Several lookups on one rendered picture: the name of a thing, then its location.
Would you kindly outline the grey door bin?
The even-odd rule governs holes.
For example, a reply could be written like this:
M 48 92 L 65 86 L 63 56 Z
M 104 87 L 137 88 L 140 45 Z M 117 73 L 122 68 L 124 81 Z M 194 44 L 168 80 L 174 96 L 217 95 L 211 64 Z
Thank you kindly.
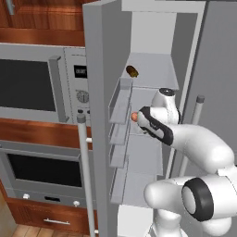
M 125 191 L 129 160 L 126 159 L 123 168 L 116 168 L 110 188 L 110 202 L 121 205 Z
M 129 137 L 126 137 L 124 144 L 113 144 L 110 152 L 110 166 L 112 168 L 123 168 L 127 157 Z
M 108 120 L 110 123 L 125 123 L 131 100 L 132 83 L 132 79 L 118 79 L 108 106 Z
M 130 113 L 131 113 L 131 107 L 129 107 L 124 124 L 115 123 L 112 125 L 112 128 L 109 133 L 110 144 L 115 145 L 125 144 L 126 136 L 130 127 Z

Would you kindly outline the grey freezer rack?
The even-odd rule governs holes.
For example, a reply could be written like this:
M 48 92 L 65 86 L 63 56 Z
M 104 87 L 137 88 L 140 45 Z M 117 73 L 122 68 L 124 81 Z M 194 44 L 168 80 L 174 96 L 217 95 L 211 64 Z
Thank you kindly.
M 132 88 L 131 94 L 131 111 L 138 112 L 143 106 L 150 106 L 152 100 L 157 92 L 157 89 L 149 88 Z M 143 130 L 137 125 L 136 122 L 131 122 L 131 134 L 142 134 Z

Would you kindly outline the grey freezer door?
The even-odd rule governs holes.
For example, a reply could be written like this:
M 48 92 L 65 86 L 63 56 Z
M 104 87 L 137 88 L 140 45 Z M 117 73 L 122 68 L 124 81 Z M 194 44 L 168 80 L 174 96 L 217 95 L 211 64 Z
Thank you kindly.
M 130 53 L 131 13 L 121 9 L 121 0 L 99 0 L 83 6 L 83 23 L 99 237 L 118 237 L 119 207 L 109 198 L 114 169 L 108 156 L 108 105 Z

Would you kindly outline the brown sweet potato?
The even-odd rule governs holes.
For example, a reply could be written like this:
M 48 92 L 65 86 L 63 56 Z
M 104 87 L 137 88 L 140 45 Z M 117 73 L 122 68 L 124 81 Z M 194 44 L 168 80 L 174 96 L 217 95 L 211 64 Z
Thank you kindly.
M 139 75 L 138 71 L 133 66 L 127 66 L 126 71 L 132 78 L 137 78 Z

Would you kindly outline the grey fridge door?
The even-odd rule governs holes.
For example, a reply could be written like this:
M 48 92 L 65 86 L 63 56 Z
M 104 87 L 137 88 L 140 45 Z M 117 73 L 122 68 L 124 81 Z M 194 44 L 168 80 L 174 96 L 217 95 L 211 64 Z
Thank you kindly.
M 171 57 L 182 121 L 191 121 L 202 95 L 199 124 L 231 147 L 237 163 L 237 0 L 208 2 L 201 24 L 195 13 L 179 13 Z

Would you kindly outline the wooden cupboard door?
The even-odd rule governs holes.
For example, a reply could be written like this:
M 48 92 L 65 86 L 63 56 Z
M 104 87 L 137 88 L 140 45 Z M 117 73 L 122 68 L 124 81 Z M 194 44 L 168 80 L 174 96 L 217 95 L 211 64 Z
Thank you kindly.
M 82 31 L 82 5 L 98 0 L 12 0 L 11 16 L 6 0 L 0 0 L 0 27 L 37 30 Z

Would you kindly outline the silver built-in oven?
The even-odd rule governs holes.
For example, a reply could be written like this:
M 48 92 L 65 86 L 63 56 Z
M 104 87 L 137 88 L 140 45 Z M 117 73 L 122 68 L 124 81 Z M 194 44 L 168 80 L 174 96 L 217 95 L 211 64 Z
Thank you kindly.
M 78 148 L 0 140 L 0 179 L 11 198 L 86 207 Z

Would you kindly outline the grey fridge cabinet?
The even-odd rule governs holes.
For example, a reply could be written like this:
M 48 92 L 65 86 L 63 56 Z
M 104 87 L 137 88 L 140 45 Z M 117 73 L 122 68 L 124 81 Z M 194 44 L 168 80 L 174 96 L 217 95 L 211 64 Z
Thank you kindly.
M 179 13 L 195 13 L 201 24 L 204 1 L 125 0 L 124 10 L 131 14 L 131 52 L 127 63 L 138 70 L 133 87 L 180 90 L 171 51 L 176 17 Z M 118 212 L 118 233 L 126 237 L 144 237 L 153 223 L 154 211 L 143 199 L 146 184 L 165 179 L 171 172 L 174 150 L 144 134 L 131 134 L 126 186 L 136 186 L 124 194 Z

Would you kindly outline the silver microwave oven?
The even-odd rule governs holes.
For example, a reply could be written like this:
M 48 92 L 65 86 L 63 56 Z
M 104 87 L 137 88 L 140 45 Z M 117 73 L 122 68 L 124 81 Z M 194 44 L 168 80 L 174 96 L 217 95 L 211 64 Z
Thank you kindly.
M 67 122 L 59 122 L 48 59 L 58 61 Z M 90 115 L 82 46 L 0 43 L 0 118 L 75 124 Z

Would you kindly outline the wooden drawer front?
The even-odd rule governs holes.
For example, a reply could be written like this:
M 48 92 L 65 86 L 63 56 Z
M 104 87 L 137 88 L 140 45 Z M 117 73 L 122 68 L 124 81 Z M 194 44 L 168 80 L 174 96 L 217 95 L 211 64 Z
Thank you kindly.
M 58 231 L 72 231 L 89 235 L 87 210 L 81 207 L 46 204 L 10 198 L 7 201 L 10 212 L 17 224 L 48 228 Z M 44 218 L 68 221 L 70 225 L 44 222 Z

